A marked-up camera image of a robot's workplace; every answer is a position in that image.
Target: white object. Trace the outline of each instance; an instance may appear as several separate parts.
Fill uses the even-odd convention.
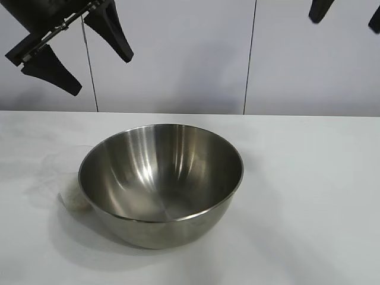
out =
[[[59,175],[58,184],[62,202],[67,210],[78,212],[91,209],[79,186],[78,172]]]
[[[380,116],[379,1],[334,1],[318,25],[311,2],[257,1],[246,114]]]
[[[94,211],[32,202],[47,154],[157,123],[242,155],[230,208],[197,242],[130,248]],[[380,118],[0,112],[0,136],[0,284],[380,284]]]

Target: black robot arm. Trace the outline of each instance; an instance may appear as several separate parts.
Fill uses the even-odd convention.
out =
[[[315,24],[321,22],[333,2],[334,0],[313,0],[309,12],[310,20]],[[380,34],[380,7],[370,19],[368,26],[376,34]]]
[[[30,33],[6,57],[16,66],[23,64],[23,74],[48,81],[74,96],[80,92],[81,84],[62,65],[48,41],[84,13],[88,13],[85,23],[125,62],[134,55],[121,28],[114,0],[0,0],[0,4]]]

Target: white table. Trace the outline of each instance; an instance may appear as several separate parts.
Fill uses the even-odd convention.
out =
[[[244,160],[197,242],[124,246],[42,179],[52,154],[163,122],[214,131]],[[0,146],[0,284],[380,284],[380,118],[0,112]]]

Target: metal bowl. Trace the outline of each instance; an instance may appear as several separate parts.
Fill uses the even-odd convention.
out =
[[[210,230],[242,177],[242,159],[224,138],[169,124],[104,140],[79,171],[81,189],[106,226],[152,249],[184,245]]]

